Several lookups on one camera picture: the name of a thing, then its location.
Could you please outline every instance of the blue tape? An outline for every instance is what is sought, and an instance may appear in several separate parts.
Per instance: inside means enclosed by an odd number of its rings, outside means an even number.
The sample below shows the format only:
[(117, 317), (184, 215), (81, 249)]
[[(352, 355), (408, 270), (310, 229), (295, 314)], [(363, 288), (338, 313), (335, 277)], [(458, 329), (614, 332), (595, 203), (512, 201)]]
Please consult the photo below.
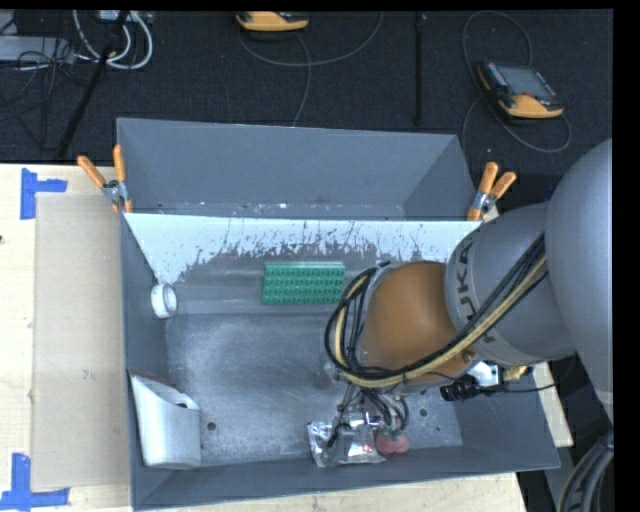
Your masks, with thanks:
[(36, 216), (36, 192), (64, 192), (65, 180), (49, 179), (38, 181), (38, 175), (22, 168), (22, 194), (20, 196), (20, 219), (33, 219)]
[(21, 453), (11, 457), (11, 490), (0, 496), (0, 510), (30, 512), (32, 507), (66, 505), (69, 488), (49, 492), (31, 492), (31, 459)]

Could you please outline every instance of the red object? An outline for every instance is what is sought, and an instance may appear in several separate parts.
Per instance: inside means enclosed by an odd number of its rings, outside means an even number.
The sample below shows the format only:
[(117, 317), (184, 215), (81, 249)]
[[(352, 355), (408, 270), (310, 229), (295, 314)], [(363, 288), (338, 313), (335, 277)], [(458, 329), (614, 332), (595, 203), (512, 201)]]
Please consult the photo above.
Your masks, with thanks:
[(381, 455), (391, 455), (392, 453), (406, 453), (409, 450), (409, 438), (407, 434), (401, 434), (394, 441), (391, 436), (383, 436), (376, 433), (376, 448)]

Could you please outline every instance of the aluminum foil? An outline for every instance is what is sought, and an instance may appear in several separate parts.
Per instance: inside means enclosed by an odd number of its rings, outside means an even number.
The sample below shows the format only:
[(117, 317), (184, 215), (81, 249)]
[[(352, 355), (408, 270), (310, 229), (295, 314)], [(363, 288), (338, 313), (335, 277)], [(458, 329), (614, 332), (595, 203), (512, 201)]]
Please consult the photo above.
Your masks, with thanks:
[(327, 442), (333, 432), (332, 423), (313, 421), (307, 425), (311, 444), (311, 455), (319, 467), (383, 462), (386, 460), (376, 449), (371, 425), (366, 424), (362, 419), (349, 420), (349, 425), (352, 430), (356, 432), (356, 436), (351, 443), (349, 455), (346, 460), (332, 459), (325, 451)]

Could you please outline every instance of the dark floor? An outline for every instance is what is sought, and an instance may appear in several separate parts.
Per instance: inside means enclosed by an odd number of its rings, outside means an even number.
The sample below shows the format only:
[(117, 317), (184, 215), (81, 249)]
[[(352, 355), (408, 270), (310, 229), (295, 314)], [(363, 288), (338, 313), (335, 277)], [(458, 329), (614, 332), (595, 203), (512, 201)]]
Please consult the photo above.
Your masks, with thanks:
[[(102, 48), (111, 25), (93, 14), (80, 10), (78, 20), (90, 44)], [(474, 183), (489, 159), (516, 171), (518, 181), (499, 202), (508, 210), (547, 199), (574, 162), (612, 137), (613, 9), (312, 12), (304, 31), (281, 41), (250, 38), (232, 12), (154, 14), (150, 62), (133, 71), (107, 68), (71, 133), (95, 63), (37, 71), (0, 63), (0, 161), (74, 162), (87, 154), (111, 165), (118, 117), (453, 133)], [(5, 34), (16, 30), (62, 37), (87, 54), (71, 11), (18, 9)], [(130, 32), (130, 54), (139, 61), (149, 45), (139, 26), (130, 24)], [(502, 122), (469, 72), (469, 62), (485, 57), (533, 65), (565, 114)], [(580, 369), (574, 380), (589, 385)], [(575, 402), (577, 388), (560, 389), (565, 405), (586, 415), (569, 414), (577, 461), (606, 427), (600, 412)], [(520, 479), (530, 512), (553, 510), (541, 473)]]

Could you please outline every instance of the green block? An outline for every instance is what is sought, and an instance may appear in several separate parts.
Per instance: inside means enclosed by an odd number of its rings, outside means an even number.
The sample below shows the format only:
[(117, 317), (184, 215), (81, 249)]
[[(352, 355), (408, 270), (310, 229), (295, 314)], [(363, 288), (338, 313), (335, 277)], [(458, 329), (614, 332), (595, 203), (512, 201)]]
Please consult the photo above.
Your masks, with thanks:
[(328, 304), (340, 300), (342, 263), (267, 263), (263, 304)]

